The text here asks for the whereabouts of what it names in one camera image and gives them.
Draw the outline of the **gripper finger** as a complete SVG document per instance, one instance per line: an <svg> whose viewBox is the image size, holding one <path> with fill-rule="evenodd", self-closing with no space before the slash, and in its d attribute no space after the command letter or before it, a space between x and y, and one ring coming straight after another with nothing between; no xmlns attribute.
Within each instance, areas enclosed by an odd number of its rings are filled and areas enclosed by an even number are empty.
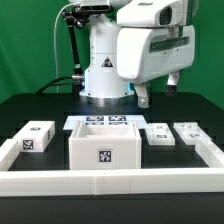
<svg viewBox="0 0 224 224"><path fill-rule="evenodd" d="M167 80L166 89L165 89L165 94L167 96L176 95L180 77L181 77L181 73L179 71L170 73L168 75L168 80Z"/></svg>
<svg viewBox="0 0 224 224"><path fill-rule="evenodd" d="M140 108L148 108L149 107L149 97L147 93L147 86L145 83L135 84L134 85L135 92L138 97L138 106Z"/></svg>

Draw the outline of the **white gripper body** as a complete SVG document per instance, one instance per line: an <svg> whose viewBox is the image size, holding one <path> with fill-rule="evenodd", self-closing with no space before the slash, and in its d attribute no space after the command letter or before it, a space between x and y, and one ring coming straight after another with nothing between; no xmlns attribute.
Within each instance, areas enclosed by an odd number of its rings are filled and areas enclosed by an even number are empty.
<svg viewBox="0 0 224 224"><path fill-rule="evenodd" d="M117 39L118 75L131 83L143 83L192 65L195 30L185 26L181 37L168 28L122 28Z"/></svg>

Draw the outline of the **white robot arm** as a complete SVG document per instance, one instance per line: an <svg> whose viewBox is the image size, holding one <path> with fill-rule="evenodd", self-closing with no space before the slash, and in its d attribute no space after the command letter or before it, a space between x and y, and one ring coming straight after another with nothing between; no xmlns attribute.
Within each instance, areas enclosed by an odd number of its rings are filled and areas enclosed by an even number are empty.
<svg viewBox="0 0 224 224"><path fill-rule="evenodd" d="M166 94L176 94L182 70L194 60L198 0L68 1L74 25L90 26L83 99L105 105L136 95L147 108L147 83L164 75Z"/></svg>

